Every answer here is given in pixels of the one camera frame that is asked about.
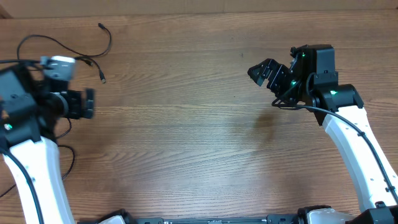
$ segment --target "black wire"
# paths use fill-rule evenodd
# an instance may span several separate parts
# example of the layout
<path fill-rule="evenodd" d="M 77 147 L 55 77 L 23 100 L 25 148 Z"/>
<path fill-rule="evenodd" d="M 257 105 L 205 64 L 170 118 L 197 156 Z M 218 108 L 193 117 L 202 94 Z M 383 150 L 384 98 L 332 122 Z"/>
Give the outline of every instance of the black wire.
<path fill-rule="evenodd" d="M 95 64 L 95 66 L 97 66 L 98 71 L 99 71 L 99 78 L 101 79 L 102 83 L 106 83 L 104 73 L 102 72 L 100 65 L 98 65 L 98 63 L 94 59 L 92 59 L 91 57 L 86 57 L 86 56 L 79 56 L 79 57 L 75 57 L 74 59 L 84 61 L 89 66 L 92 66 L 92 64 L 90 64 L 89 62 L 92 62 L 93 64 Z"/>
<path fill-rule="evenodd" d="M 65 49 L 67 49 L 67 50 L 69 50 L 69 51 L 71 51 L 71 52 L 73 52 L 73 53 L 75 53 L 75 54 L 80 55 L 79 57 L 75 57 L 75 60 L 82 60 L 82 61 L 84 61 L 85 63 L 87 63 L 88 65 L 92 66 L 91 63 L 88 63 L 88 61 L 91 61 L 93 64 L 95 64 L 95 65 L 97 66 L 98 71 L 99 71 L 99 78 L 101 79 L 102 83 L 106 83 L 105 75 L 104 75 L 104 73 L 103 73 L 103 71 L 102 71 L 100 65 L 98 65 L 98 63 L 97 63 L 94 59 L 92 59 L 92 58 L 93 58 L 93 57 L 104 56 L 104 55 L 106 55 L 106 54 L 111 50 L 111 46 L 112 46 L 112 34 L 111 34 L 111 31 L 109 31 L 104 25 L 102 25 L 102 23 L 98 23 L 98 27 L 101 28 L 101 29 L 103 29 L 103 30 L 105 30 L 105 31 L 109 34 L 109 43 L 108 43 L 108 46 L 107 46 L 107 48 L 105 49 L 105 51 L 101 52 L 100 54 L 94 54 L 94 55 L 82 54 L 82 53 L 77 52 L 76 50 L 73 50 L 73 49 L 71 49 L 71 48 L 69 48 L 69 47 L 63 45 L 61 42 L 57 41 L 56 39 L 54 39 L 54 38 L 52 38 L 52 37 L 49 37 L 49 36 L 46 36 L 46 35 L 40 35 L 40 34 L 31 34 L 31 35 L 28 35 L 27 37 L 23 38 L 23 40 L 19 43 L 19 45 L 18 45 L 18 47 L 17 47 L 17 58 L 19 59 L 19 52 L 20 52 L 20 49 L 21 49 L 21 47 L 22 47 L 22 44 L 23 44 L 25 41 L 27 41 L 28 39 L 33 38 L 33 37 L 42 37 L 42 38 L 46 38 L 46 39 L 49 39 L 49 40 L 52 40 L 52 41 L 56 42 L 57 44 L 59 44 L 59 45 L 62 46 L 63 48 L 65 48 Z"/>
<path fill-rule="evenodd" d="M 387 187 L 388 187 L 388 191 L 391 192 L 392 197 L 394 198 L 394 200 L 396 201 L 396 203 L 398 204 L 398 195 L 396 193 L 396 189 L 395 187 L 391 184 L 390 179 L 388 178 L 387 172 L 380 160 L 379 155 L 377 154 L 372 142 L 368 139 L 368 137 L 366 136 L 365 132 L 363 132 L 362 130 L 360 130 L 355 124 L 353 124 L 351 121 L 347 120 L 346 118 L 342 117 L 341 115 L 338 115 L 332 111 L 328 111 L 322 108 L 317 108 L 314 106 L 306 106 L 306 105 L 293 105 L 293 104 L 281 104 L 283 101 L 283 98 L 290 92 L 292 91 L 297 85 L 299 85 L 300 82 L 297 82 L 296 84 L 294 84 L 292 87 L 290 87 L 290 89 L 288 89 L 282 96 L 278 97 L 276 100 L 274 100 L 272 102 L 272 106 L 276 106 L 280 109 L 285 109 L 285 110 L 299 110 L 299 109 L 308 109 L 308 110 L 313 110 L 313 111 L 317 111 L 317 112 L 321 112 L 321 113 L 325 113 L 325 114 L 330 114 L 332 116 L 337 117 L 338 119 L 344 121 L 346 124 L 348 124 L 349 126 L 351 126 L 356 132 L 358 132 L 358 136 L 362 136 L 362 138 L 364 139 L 364 141 L 366 142 L 366 144 L 369 146 L 374 159 L 377 162 L 377 165 L 379 166 L 379 169 L 381 171 L 382 176 L 384 177 L 384 180 L 387 183 Z"/>
<path fill-rule="evenodd" d="M 40 63 L 38 60 L 29 59 L 10 59 L 10 60 L 0 60 L 0 63 Z"/>
<path fill-rule="evenodd" d="M 33 38 L 33 37 L 42 37 L 42 38 L 50 39 L 50 40 L 56 42 L 57 44 L 61 45 L 63 48 L 65 48 L 65 49 L 67 49 L 67 50 L 69 50 L 69 51 L 71 51 L 71 52 L 73 52 L 73 53 L 75 53 L 75 54 L 84 56 L 84 57 L 99 57 L 99 56 L 103 56 L 103 55 L 105 55 L 106 53 L 108 53 L 109 50 L 111 49 L 111 45 L 112 45 L 112 34 L 111 34 L 111 32 L 110 32 L 107 28 L 105 28 L 102 24 L 98 24 L 98 26 L 99 26 L 101 29 L 105 30 L 105 31 L 109 34 L 109 43 L 108 43 L 108 47 L 106 48 L 105 51 L 101 52 L 100 54 L 94 54 L 94 55 L 82 54 L 82 53 L 77 52 L 76 50 L 73 50 L 73 49 L 71 49 L 71 48 L 69 48 L 69 47 L 63 45 L 61 42 L 57 41 L 56 39 L 54 39 L 54 38 L 52 38 L 52 37 L 49 37 L 49 36 L 46 36 L 46 35 L 40 35 L 40 34 L 31 34 L 31 35 L 28 35 L 27 37 L 23 38 L 23 40 L 19 43 L 19 45 L 18 45 L 18 47 L 17 47 L 17 58 L 19 59 L 19 51 L 20 51 L 20 49 L 21 49 L 22 44 L 23 44 L 25 41 L 27 41 L 28 39 Z"/>
<path fill-rule="evenodd" d="M 68 130 L 65 131 L 64 133 L 62 133 L 61 135 L 55 137 L 56 139 L 59 139 L 59 138 L 62 138 L 62 137 L 64 137 L 64 136 L 66 136 L 66 135 L 70 132 L 70 130 L 72 130 L 72 122 L 70 121 L 69 118 L 67 118 L 67 120 L 68 120 L 68 122 L 69 122 L 69 128 L 68 128 Z"/>
<path fill-rule="evenodd" d="M 310 90 L 309 90 L 309 84 L 310 84 L 310 79 L 313 77 L 315 72 L 311 73 L 308 77 L 307 80 L 305 81 L 305 93 L 310 96 Z"/>
<path fill-rule="evenodd" d="M 18 159 L 14 155 L 12 155 L 12 153 L 10 151 L 7 151 L 7 150 L 3 149 L 2 147 L 0 147 L 0 153 L 8 156 L 15 163 L 15 165 L 17 165 L 18 168 L 21 170 L 22 174 L 24 175 L 24 177 L 26 179 L 27 185 L 29 186 L 30 192 L 32 193 L 32 197 L 33 197 L 33 201 L 35 203 L 37 218 L 39 219 L 39 223 L 44 224 L 44 218 L 43 218 L 42 209 L 40 208 L 39 198 L 37 197 L 37 193 L 36 193 L 35 187 L 33 185 L 33 181 L 30 178 L 25 167 L 21 164 L 21 162 L 18 161 Z"/>
<path fill-rule="evenodd" d="M 68 169 L 68 171 L 63 175 L 62 180 L 67 178 L 67 176 L 69 175 L 70 171 L 72 171 L 73 165 L 75 163 L 75 158 L 76 158 L 76 154 L 75 154 L 75 149 L 72 148 L 71 146 L 67 146 L 67 145 L 59 145 L 58 147 L 65 147 L 68 148 L 71 152 L 72 152 L 72 163 L 70 164 L 70 167 Z M 12 187 L 10 187 L 8 190 L 6 190 L 3 194 L 0 195 L 0 198 L 2 198 L 3 196 L 5 196 L 6 194 L 8 194 L 8 192 L 10 192 L 14 187 L 17 187 L 16 184 L 14 184 Z"/>
<path fill-rule="evenodd" d="M 62 177 L 62 180 L 63 180 L 63 179 L 65 179 L 65 178 L 67 178 L 67 176 L 69 175 L 70 171 L 72 171 L 73 165 L 74 165 L 74 163 L 75 163 L 76 154 L 75 154 L 74 148 L 72 148 L 71 146 L 67 146 L 67 145 L 58 145 L 58 147 L 65 147 L 65 148 L 68 148 L 68 149 L 72 152 L 72 155 L 73 155 L 73 157 L 72 157 L 72 163 L 70 164 L 70 167 L 69 167 L 68 171 L 63 175 L 63 177 Z"/>

